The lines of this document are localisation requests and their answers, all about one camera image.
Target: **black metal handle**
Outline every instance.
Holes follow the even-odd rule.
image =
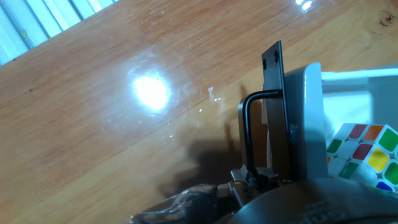
[[[240,138],[243,141],[242,145],[242,160],[243,164],[246,165],[249,173],[253,176],[257,176],[256,165],[254,164],[254,151],[253,142],[251,137],[251,125],[250,125],[250,105],[252,102],[260,99],[277,98],[282,97],[281,90],[267,90],[259,91],[250,94],[248,97],[242,100],[239,104],[239,129]]]

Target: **orange sticker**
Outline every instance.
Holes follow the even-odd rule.
[[[363,139],[365,141],[375,141],[376,138],[379,136],[382,129],[383,129],[383,126],[381,126],[381,125],[372,125],[366,132]]]

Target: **rubik's cube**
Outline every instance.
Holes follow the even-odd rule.
[[[328,146],[329,176],[398,191],[398,133],[388,125],[344,124]]]

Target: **wooden surface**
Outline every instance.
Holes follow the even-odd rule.
[[[285,71],[397,63],[395,16],[393,0],[120,0],[0,67],[0,223],[126,223],[228,181],[263,51],[281,40]],[[161,97],[137,94],[147,81]]]

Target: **dark round object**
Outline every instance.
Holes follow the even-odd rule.
[[[297,182],[262,194],[228,223],[392,223],[398,222],[396,197],[350,180]]]

